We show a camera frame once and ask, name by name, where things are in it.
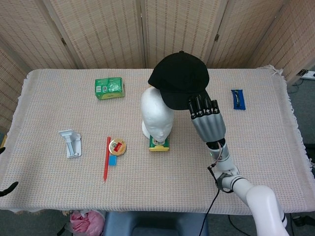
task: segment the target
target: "table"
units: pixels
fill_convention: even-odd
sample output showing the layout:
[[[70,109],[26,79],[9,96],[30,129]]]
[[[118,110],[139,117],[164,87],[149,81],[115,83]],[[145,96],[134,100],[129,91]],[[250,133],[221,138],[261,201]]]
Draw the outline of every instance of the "table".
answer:
[[[212,162],[190,120],[176,111],[170,151],[149,152],[141,130],[140,97],[151,69],[40,69],[24,82],[0,159],[0,208],[205,212],[216,194]],[[310,172],[286,84],[271,69],[209,69],[207,91],[217,99],[226,141],[240,172],[271,187],[286,212],[315,210]],[[99,101],[98,78],[122,77],[126,96]],[[231,89],[243,89],[246,110],[234,110]],[[66,158],[58,131],[82,137],[82,156]],[[123,138],[126,153],[104,183],[106,137]],[[250,214],[235,194],[221,193],[211,213]]]

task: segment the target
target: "black baseball cap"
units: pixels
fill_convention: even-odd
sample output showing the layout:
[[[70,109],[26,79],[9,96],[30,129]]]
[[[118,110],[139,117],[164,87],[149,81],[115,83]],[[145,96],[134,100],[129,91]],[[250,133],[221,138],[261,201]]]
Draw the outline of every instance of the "black baseball cap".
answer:
[[[148,83],[160,90],[164,103],[173,110],[187,110],[191,97],[209,97],[205,90],[209,83],[206,65],[184,51],[161,60]]]

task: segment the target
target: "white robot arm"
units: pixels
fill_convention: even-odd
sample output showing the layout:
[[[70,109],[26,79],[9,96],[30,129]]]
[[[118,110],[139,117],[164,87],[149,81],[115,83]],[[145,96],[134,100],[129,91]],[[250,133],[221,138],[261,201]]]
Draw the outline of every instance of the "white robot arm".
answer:
[[[240,175],[225,142],[225,124],[216,100],[196,96],[189,100],[191,120],[201,139],[207,143],[214,164],[208,167],[217,188],[234,192],[251,210],[258,236],[288,236],[287,219],[274,191],[254,186]]]

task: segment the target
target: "red pencil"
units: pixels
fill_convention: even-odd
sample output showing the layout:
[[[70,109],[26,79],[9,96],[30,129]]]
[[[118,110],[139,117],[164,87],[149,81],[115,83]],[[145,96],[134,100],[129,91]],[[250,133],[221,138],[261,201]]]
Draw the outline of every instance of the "red pencil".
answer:
[[[107,173],[108,173],[108,160],[109,160],[109,143],[110,143],[110,137],[107,137],[107,142],[106,142],[106,157],[105,157],[105,166],[104,166],[104,182],[107,179]]]

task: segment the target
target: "green box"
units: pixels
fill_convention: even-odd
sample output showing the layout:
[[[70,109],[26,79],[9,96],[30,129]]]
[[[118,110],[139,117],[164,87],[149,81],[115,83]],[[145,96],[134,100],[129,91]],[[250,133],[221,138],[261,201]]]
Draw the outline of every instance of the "green box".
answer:
[[[121,77],[95,80],[95,95],[99,100],[124,97],[124,83]]]

